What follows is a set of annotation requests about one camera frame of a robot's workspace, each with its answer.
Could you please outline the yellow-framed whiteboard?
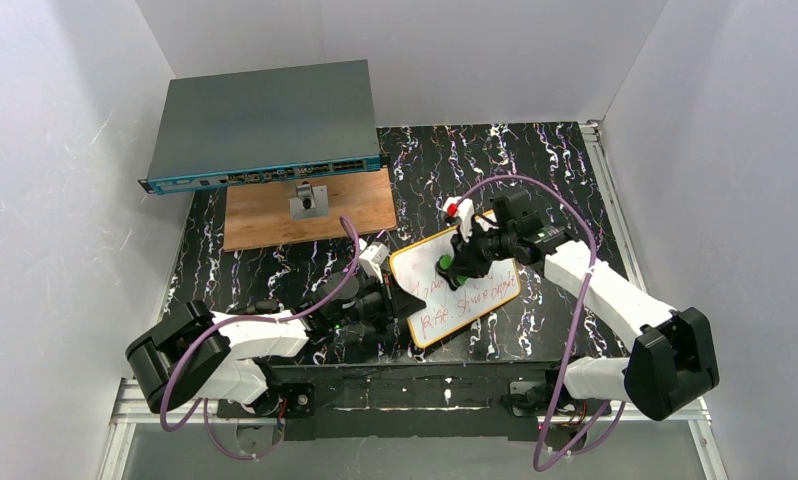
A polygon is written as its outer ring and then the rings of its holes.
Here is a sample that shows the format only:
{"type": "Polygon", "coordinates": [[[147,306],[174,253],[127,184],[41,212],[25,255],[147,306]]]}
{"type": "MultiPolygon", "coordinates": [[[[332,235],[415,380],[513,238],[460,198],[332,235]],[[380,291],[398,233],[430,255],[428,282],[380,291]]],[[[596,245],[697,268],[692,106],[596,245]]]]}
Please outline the yellow-framed whiteboard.
{"type": "Polygon", "coordinates": [[[413,343],[426,348],[469,325],[472,321],[516,299],[522,285],[514,260],[495,261],[486,276],[468,279],[456,290],[435,269],[443,255],[450,255],[451,226],[406,246],[389,257],[398,285],[424,301],[426,307],[407,318],[413,343]]]}

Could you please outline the green bone-shaped eraser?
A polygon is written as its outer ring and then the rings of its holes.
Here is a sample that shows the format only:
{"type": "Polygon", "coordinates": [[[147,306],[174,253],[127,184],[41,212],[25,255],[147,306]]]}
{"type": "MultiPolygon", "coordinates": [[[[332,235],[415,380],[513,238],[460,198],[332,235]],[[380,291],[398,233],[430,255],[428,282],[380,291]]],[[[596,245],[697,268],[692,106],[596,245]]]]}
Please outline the green bone-shaped eraser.
{"type": "Polygon", "coordinates": [[[451,255],[441,255],[435,263],[436,273],[446,282],[451,291],[458,290],[467,281],[462,268],[457,266],[451,255]]]}

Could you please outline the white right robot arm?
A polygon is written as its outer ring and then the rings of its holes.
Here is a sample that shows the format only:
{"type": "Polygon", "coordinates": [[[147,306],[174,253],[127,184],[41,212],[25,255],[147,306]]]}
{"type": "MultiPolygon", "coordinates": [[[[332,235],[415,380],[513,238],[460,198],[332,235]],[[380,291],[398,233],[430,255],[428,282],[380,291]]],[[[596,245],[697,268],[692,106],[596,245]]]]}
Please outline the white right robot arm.
{"type": "Polygon", "coordinates": [[[720,373],[707,316],[677,309],[626,280],[592,254],[574,231],[549,222],[525,192],[492,199],[492,217],[469,199],[450,197],[442,209],[456,227],[451,251],[436,264],[453,291],[486,276],[496,262],[514,260],[574,295],[580,308],[622,340],[625,358],[574,356],[547,375],[545,401],[612,400],[664,420],[716,388],[720,373]]]}

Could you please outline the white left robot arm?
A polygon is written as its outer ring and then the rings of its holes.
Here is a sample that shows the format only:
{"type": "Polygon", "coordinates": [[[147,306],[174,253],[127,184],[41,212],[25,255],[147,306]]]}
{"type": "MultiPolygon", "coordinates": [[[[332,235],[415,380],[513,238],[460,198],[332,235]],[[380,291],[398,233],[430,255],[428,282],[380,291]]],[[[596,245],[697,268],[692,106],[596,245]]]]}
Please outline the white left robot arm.
{"type": "Polygon", "coordinates": [[[261,300],[239,311],[241,321],[211,311],[204,302],[147,330],[129,344],[125,356],[151,412],[158,414],[176,365],[207,329],[217,331],[191,355],[168,402],[178,408],[194,398],[239,403],[258,416],[284,414],[303,389],[283,383],[269,358],[294,358],[315,352],[350,324],[379,333],[406,325],[424,310],[424,300],[405,291],[390,274],[346,278],[337,273],[290,310],[261,300]]]}

